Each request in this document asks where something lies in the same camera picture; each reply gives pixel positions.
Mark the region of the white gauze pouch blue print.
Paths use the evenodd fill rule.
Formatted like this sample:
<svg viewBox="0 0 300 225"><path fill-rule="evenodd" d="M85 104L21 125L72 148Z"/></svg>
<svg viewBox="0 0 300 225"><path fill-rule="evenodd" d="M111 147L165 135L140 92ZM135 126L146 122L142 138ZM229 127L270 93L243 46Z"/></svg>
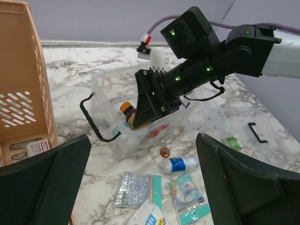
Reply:
<svg viewBox="0 0 300 225"><path fill-rule="evenodd" d="M170 225L162 210L149 199L146 200L126 225Z"/></svg>

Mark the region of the white disinfectant bottle green label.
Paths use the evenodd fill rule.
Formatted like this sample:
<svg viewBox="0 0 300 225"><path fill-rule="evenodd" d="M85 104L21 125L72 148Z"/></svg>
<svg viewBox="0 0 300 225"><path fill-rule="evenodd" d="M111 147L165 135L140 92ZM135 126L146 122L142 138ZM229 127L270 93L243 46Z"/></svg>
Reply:
<svg viewBox="0 0 300 225"><path fill-rule="evenodd" d="M119 133L119 129L118 127L114 127L111 130L111 133L113 135L117 135ZM121 133L116 139L115 139L116 143L121 146L124 147L125 145L129 145L130 144L130 137L128 135L126 135L125 133Z"/></svg>

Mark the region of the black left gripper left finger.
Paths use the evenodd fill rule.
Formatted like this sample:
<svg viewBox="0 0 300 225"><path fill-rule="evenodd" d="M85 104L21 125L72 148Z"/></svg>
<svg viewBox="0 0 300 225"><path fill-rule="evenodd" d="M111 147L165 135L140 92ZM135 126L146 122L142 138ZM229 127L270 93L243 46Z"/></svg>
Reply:
<svg viewBox="0 0 300 225"><path fill-rule="evenodd" d="M87 135L0 169L2 225L67 225L90 155Z"/></svg>

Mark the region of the brown bottle orange cap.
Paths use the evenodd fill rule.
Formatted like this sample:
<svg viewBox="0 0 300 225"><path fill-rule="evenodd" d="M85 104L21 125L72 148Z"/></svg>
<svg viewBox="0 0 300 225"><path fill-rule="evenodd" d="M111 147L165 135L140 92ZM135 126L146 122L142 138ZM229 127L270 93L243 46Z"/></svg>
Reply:
<svg viewBox="0 0 300 225"><path fill-rule="evenodd" d="M120 111L125 115L126 118L126 123L133 129L133 130L139 130L139 127L134 127L133 122L135 119L135 113L136 113L136 108L134 108L131 103L128 101L124 102L120 106Z"/></svg>

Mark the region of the cotton swab pack teal header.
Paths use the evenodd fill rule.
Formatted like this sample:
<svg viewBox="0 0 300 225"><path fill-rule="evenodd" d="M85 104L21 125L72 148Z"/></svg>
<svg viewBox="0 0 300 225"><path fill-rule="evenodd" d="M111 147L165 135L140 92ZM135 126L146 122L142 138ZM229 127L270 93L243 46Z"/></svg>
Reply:
<svg viewBox="0 0 300 225"><path fill-rule="evenodd" d="M162 208L162 177L123 172L114 205L117 208L139 208L146 200Z"/></svg>

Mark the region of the clear plastic medicine box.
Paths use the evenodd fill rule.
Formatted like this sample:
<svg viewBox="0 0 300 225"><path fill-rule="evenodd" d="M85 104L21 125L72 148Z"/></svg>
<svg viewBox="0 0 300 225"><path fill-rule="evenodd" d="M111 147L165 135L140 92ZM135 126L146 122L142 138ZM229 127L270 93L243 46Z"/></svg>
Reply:
<svg viewBox="0 0 300 225"><path fill-rule="evenodd" d="M149 63L142 63L91 77L92 93L80 102L80 109L116 158L127 158L146 139L156 142L187 124L197 107L182 98L163 102L162 93L150 84L159 75Z"/></svg>

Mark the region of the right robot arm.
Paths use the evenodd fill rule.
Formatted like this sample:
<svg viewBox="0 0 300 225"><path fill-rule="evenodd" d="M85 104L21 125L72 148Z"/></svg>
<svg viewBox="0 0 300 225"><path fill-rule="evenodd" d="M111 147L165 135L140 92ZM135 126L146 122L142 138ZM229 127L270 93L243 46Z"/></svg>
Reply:
<svg viewBox="0 0 300 225"><path fill-rule="evenodd" d="M231 28L220 41L198 7L161 30L162 36L183 63L169 71L139 70L135 74L138 98L134 128L154 122L177 110L180 97L232 73L252 77L300 76L300 32L271 24L244 24Z"/></svg>

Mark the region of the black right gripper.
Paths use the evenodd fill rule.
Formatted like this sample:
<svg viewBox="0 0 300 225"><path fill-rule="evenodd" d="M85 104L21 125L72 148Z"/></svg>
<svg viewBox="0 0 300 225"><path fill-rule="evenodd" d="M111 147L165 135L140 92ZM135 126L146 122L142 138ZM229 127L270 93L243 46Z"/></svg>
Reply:
<svg viewBox="0 0 300 225"><path fill-rule="evenodd" d="M165 72L140 69L135 73L138 98L133 126L141 127L177 110L180 97L209 81L209 61L188 59Z"/></svg>

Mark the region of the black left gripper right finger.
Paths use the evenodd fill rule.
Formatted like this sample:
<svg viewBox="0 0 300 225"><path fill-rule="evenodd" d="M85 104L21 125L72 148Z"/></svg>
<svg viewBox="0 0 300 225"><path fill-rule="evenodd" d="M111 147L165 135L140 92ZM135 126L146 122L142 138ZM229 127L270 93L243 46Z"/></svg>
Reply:
<svg viewBox="0 0 300 225"><path fill-rule="evenodd" d="M213 223L216 225L298 225L300 175L217 141L196 138L197 154Z"/></svg>

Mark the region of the small items pack teal header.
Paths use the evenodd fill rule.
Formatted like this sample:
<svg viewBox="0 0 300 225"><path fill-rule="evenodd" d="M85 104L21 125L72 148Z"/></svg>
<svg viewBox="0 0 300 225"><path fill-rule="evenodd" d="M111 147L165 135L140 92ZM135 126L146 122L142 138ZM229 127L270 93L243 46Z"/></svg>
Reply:
<svg viewBox="0 0 300 225"><path fill-rule="evenodd" d="M210 214L206 196L197 188L189 173L169 182L178 221L181 225L189 225Z"/></svg>

